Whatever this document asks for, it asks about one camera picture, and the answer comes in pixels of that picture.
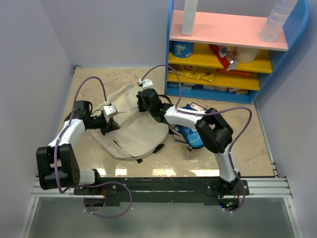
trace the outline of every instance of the blue shelf frame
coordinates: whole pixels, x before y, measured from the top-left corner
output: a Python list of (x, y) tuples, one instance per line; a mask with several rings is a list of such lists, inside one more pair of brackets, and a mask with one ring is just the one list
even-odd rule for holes
[[(174, 11), (174, 0), (169, 0), (168, 5), (168, 19), (167, 19), (167, 36), (166, 36), (166, 60), (168, 64), (168, 53), (169, 53), (169, 34), (171, 23), (173, 19)], [(297, 42), (301, 38), (304, 29), (306, 27), (309, 17), (309, 3), (308, 0), (298, 0), (294, 10), (292, 11), (289, 18), (286, 20), (283, 30), (288, 45), (287, 52), (280, 51), (269, 51), (269, 56), (272, 64), (273, 72), (271, 74), (258, 73), (260, 90), (250, 91), (247, 95), (236, 95), (229, 92), (218, 92), (203, 89), (202, 86), (194, 86), (191, 91), (182, 90), (182, 96), (190, 98), (200, 98), (207, 100), (226, 101), (234, 103), (252, 103), (256, 97), (261, 93), (264, 87), (270, 80), (274, 80), (278, 76), (277, 72), (282, 67), (283, 63), (287, 60), (287, 57), (291, 50), (296, 46)], [(179, 88), (171, 88), (167, 86), (167, 72), (165, 69), (165, 94), (169, 96), (178, 96)]]

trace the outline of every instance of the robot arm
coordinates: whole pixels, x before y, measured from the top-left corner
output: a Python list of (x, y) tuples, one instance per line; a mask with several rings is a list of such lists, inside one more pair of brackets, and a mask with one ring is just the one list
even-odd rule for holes
[[(58, 167), (58, 175), (61, 186), (71, 187), (96, 182), (98, 177), (96, 170), (79, 169), (73, 147), (87, 129), (100, 129), (101, 133), (105, 135), (107, 132), (119, 129), (119, 126), (113, 120), (113, 116), (117, 114), (114, 105), (106, 102), (102, 113), (99, 116), (93, 116), (89, 108), (90, 104), (88, 101), (77, 101), (73, 120), (62, 137), (59, 139), (58, 135), (48, 146), (40, 147), (36, 151), (39, 181), (42, 189), (57, 188), (56, 176), (51, 164), (53, 164), (53, 152), (58, 139), (60, 142), (57, 149), (57, 159), (61, 163)], [(62, 131), (69, 125), (69, 119), (70, 114), (65, 119)]]
[[(220, 179), (223, 182), (222, 189), (233, 190), (238, 182), (236, 176), (238, 170), (233, 171), (229, 160), (228, 149), (232, 142), (233, 130), (225, 119), (221, 115), (203, 116), (201, 113), (196, 115), (181, 113), (174, 105), (162, 103), (149, 79), (139, 80), (139, 85), (142, 86), (142, 90), (137, 95), (139, 111), (150, 113), (157, 122), (178, 124), (196, 130), (204, 146), (215, 154)], [(182, 112), (193, 113), (186, 109), (182, 109)], [(210, 108), (206, 111), (206, 113), (212, 112), (217, 110)]]

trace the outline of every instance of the shelf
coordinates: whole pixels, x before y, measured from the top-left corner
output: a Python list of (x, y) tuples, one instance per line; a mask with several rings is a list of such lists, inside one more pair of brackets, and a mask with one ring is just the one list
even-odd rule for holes
[[(166, 88), (166, 95), (168, 96), (178, 96), (179, 88)], [(219, 92), (213, 90), (203, 89), (201, 85), (193, 86), (192, 90), (182, 90), (182, 97), (187, 98), (199, 98), (206, 100), (217, 100), (217, 101), (225, 101), (225, 102), (233, 102), (233, 103), (250, 103), (250, 97), (248, 94), (246, 95), (236, 95), (235, 93), (230, 92)]]
[[(240, 75), (232, 75), (226, 73), (216, 73), (212, 83), (207, 82), (205, 80), (195, 80), (183, 76), (179, 76), (179, 79), (182, 83), (193, 83), (199, 85), (220, 86), (228, 88), (240, 88), (254, 91), (259, 91), (260, 89), (258, 76), (256, 73), (253, 73), (251, 77), (243, 77)], [(167, 81), (178, 82), (176, 75), (172, 73), (167, 74)]]
[[(223, 68), (217, 56), (210, 49), (209, 45), (201, 43), (196, 43), (194, 45), (194, 52), (188, 58), (178, 58), (170, 52), (168, 63)], [(239, 63), (236, 67), (236, 70), (258, 73), (272, 73), (272, 66), (268, 51), (260, 50), (256, 59), (252, 63)]]
[(265, 17), (239, 16), (209, 12), (196, 12), (194, 34), (181, 34), (183, 13), (174, 10), (169, 39), (206, 44), (242, 46), (266, 50), (287, 51), (284, 32), (274, 42), (265, 42), (259, 33), (266, 22)]

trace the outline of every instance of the white bottle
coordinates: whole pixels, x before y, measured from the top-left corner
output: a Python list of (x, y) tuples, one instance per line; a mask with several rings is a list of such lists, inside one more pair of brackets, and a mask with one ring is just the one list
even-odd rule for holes
[(296, 3), (297, 0), (277, 0), (260, 33), (261, 40), (272, 42), (276, 39)]
[(182, 35), (191, 36), (194, 31), (198, 0), (185, 0)]

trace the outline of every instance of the blue container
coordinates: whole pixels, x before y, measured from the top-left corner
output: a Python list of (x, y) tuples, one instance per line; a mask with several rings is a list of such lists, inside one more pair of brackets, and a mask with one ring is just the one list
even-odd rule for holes
[(171, 52), (175, 57), (187, 58), (194, 50), (193, 42), (172, 41)]

